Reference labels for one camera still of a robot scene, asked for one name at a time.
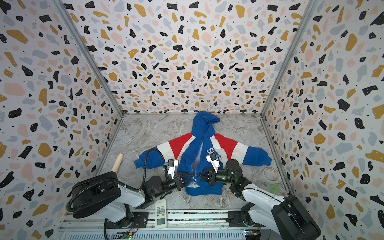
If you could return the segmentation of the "blue red white jacket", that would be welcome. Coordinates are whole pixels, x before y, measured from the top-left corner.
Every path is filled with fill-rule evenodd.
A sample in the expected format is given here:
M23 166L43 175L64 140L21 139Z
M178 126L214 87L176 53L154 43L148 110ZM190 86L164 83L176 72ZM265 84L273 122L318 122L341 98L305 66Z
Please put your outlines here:
M241 165L260 167L269 166L272 159L261 149L244 145L235 140L217 134L214 124L220 118L200 112L193 119L189 134L164 142L152 151L144 151L135 161L136 168L154 169L162 167L168 160L178 160L178 172L195 173L212 168L206 156L212 152L220 154L223 166L227 161L237 160Z

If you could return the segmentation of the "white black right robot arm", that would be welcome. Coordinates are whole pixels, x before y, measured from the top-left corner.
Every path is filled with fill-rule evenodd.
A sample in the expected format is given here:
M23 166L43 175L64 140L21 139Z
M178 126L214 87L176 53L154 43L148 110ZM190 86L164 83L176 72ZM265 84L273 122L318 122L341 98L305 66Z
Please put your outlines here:
M243 175L236 160L229 160L223 170L211 168L197 176L211 187L218 183L229 185L235 197L246 202L240 211L229 214L230 225L259 224L284 240L315 240L321 235L320 227L297 197L282 197L257 187Z

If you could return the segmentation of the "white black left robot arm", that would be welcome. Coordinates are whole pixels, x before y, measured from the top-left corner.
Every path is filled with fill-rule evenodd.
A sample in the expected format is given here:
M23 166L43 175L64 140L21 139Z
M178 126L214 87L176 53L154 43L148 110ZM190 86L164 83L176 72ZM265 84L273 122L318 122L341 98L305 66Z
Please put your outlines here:
M173 179L164 181L160 176L152 176L139 190L119 181L115 172L108 172L74 185L66 211L75 219L96 215L114 224L128 222L134 218L130 208L145 209L156 198L180 191L193 175L176 173Z

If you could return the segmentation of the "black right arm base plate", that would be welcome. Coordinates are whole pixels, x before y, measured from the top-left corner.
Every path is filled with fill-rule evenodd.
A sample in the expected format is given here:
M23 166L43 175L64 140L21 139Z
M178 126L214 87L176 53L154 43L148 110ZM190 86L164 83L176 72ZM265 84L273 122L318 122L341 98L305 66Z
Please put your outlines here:
M252 221L248 213L244 211L229 211L226 222L231 228L258 228L264 227Z

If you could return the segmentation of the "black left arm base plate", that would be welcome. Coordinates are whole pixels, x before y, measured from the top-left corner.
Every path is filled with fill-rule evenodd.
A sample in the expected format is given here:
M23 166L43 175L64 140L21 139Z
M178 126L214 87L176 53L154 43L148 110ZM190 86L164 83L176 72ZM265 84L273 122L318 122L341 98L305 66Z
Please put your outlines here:
M148 219L149 212L129 212L122 220L114 224L114 227L124 230L144 229Z

